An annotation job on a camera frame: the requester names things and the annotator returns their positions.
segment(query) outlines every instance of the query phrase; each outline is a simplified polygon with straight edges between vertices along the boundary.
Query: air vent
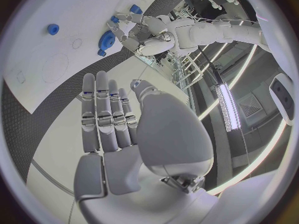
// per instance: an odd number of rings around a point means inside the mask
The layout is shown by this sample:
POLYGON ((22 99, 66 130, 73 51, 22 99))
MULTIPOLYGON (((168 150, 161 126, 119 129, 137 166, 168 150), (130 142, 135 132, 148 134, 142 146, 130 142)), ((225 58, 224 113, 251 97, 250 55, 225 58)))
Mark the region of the air vent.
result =
POLYGON ((239 106, 241 107, 246 118, 249 118, 255 113, 263 110, 260 102, 253 94, 249 94, 239 101, 239 106))

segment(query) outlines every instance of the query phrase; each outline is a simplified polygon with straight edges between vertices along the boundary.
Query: blue object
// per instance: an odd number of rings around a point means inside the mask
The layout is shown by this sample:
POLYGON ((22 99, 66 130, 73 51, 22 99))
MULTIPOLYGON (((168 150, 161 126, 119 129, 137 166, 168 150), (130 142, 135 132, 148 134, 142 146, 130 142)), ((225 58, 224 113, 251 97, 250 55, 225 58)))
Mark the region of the blue object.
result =
POLYGON ((53 35, 56 35, 57 32, 59 31, 59 26, 57 24, 51 24, 51 25, 48 25, 47 30, 48 30, 49 34, 51 34, 53 36, 53 35))
POLYGON ((103 51, 107 50, 108 48, 112 47, 115 42, 115 35, 112 31, 106 31, 100 41, 99 41, 99 48, 103 51))
POLYGON ((99 55, 99 56, 106 56, 106 52, 103 51, 102 49, 100 49, 100 50, 98 51, 98 55, 99 55))
POLYGON ((140 9, 140 7, 135 4, 131 7, 130 11, 135 14, 142 14, 142 10, 140 9))
POLYGON ((111 21, 114 22, 114 23, 120 22, 120 20, 116 16, 112 16, 111 21))

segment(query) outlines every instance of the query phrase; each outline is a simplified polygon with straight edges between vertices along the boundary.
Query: ceiling vent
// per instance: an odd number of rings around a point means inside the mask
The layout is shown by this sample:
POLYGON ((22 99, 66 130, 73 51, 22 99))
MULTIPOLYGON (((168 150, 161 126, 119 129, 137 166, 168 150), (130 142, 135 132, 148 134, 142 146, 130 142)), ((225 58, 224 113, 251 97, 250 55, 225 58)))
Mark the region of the ceiling vent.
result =
POLYGON ((249 118, 263 110, 262 105, 252 93, 244 96, 238 103, 246 118, 249 118))

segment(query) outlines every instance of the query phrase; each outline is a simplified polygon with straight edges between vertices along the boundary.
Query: drawn circle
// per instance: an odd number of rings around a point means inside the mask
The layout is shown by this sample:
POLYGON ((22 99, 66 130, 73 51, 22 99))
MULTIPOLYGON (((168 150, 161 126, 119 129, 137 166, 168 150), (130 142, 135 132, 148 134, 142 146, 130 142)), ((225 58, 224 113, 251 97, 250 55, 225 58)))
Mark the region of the drawn circle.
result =
POLYGON ((65 54, 56 54, 47 59, 42 68, 42 78, 46 83, 58 81, 66 72, 68 57, 65 54))
POLYGON ((82 40, 80 38, 78 38, 78 39, 74 40, 72 46, 74 49, 78 49, 81 45, 82 45, 82 40))

